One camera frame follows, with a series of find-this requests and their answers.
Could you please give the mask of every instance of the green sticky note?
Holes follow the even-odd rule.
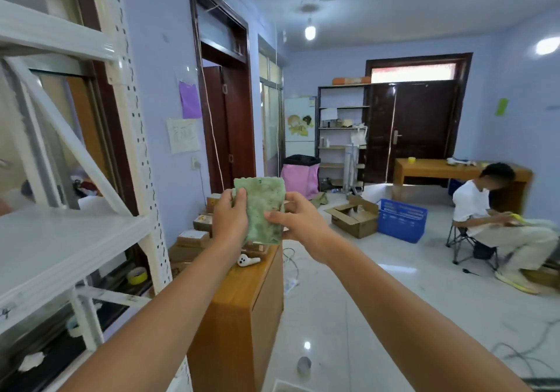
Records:
[[[507,98],[500,98],[498,100],[498,107],[496,108],[496,116],[503,116],[506,113],[506,107],[510,101]]]
[[[248,231],[245,241],[279,245],[282,242],[284,227],[270,224],[264,219],[264,212],[284,212],[284,180],[275,177],[235,178],[234,187],[247,190]]]

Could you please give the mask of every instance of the wooden cabinet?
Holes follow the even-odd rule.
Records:
[[[282,247],[233,266],[187,353],[196,392],[260,392],[284,309]]]

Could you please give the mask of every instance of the person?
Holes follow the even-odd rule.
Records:
[[[417,392],[530,391],[502,361],[331,230],[301,194],[286,193],[286,200],[286,213],[265,218],[287,227],[284,239],[300,241],[332,269]],[[224,191],[214,207],[213,244],[100,346],[60,392],[165,391],[239,257],[247,228],[245,190],[238,190],[234,206],[231,190]]]
[[[497,247],[500,256],[512,254],[510,260],[495,272],[496,277],[515,289],[537,294],[539,290],[520,269],[539,269],[558,243],[551,223],[525,220],[520,224],[511,212],[490,208],[489,193],[506,187],[515,179],[514,170],[506,163],[492,163],[480,176],[467,181],[453,194],[453,225],[467,228],[467,234],[488,247]]]

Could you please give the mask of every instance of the electrical outlet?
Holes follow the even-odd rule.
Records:
[[[198,158],[196,156],[190,157],[190,167],[195,170],[200,169],[200,162],[198,161]]]

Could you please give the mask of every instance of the brown wooden door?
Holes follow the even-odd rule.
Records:
[[[457,83],[399,83],[391,132],[388,181],[395,158],[444,159]]]
[[[368,126],[363,180],[383,183],[386,182],[396,84],[373,84],[369,92],[371,106],[368,113],[364,111],[362,118]]]
[[[206,143],[206,156],[208,157],[208,171],[210,174],[210,189],[213,193],[223,191],[220,179],[220,169],[223,177],[223,186],[226,189],[233,188],[234,181],[231,173],[230,164],[230,140],[228,136],[228,116],[226,112],[226,102],[224,99],[224,88],[222,81],[222,67],[212,66],[203,67],[208,102],[212,113],[212,122],[207,110],[202,111],[202,121],[204,123],[204,140]],[[214,138],[216,138],[220,166],[216,158],[216,148]]]
[[[255,140],[247,73],[222,66],[233,178],[254,177]]]

